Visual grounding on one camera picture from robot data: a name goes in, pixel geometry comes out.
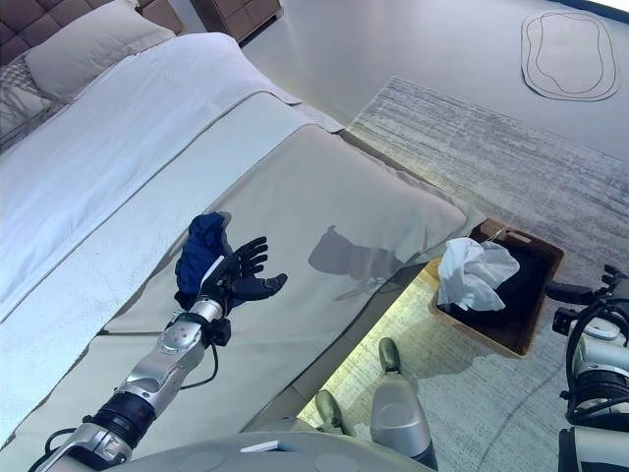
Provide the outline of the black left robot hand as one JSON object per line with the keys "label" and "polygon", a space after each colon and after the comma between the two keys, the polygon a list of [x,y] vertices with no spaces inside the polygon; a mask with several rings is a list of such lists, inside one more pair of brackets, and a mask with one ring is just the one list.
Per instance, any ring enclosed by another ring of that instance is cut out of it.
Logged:
{"label": "black left robot hand", "polygon": [[257,275],[268,259],[267,239],[258,237],[224,257],[204,277],[197,300],[217,303],[224,317],[239,303],[260,301],[277,294],[288,280],[286,273],[270,278]]}

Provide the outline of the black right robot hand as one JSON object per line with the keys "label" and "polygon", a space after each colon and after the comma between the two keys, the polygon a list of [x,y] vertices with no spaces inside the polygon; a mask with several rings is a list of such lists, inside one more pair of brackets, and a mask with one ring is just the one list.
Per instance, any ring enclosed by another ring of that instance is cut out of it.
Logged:
{"label": "black right robot hand", "polygon": [[613,265],[605,265],[601,281],[603,286],[599,289],[551,281],[545,286],[544,292],[552,300],[581,306],[590,306],[603,299],[628,299],[626,273]]}

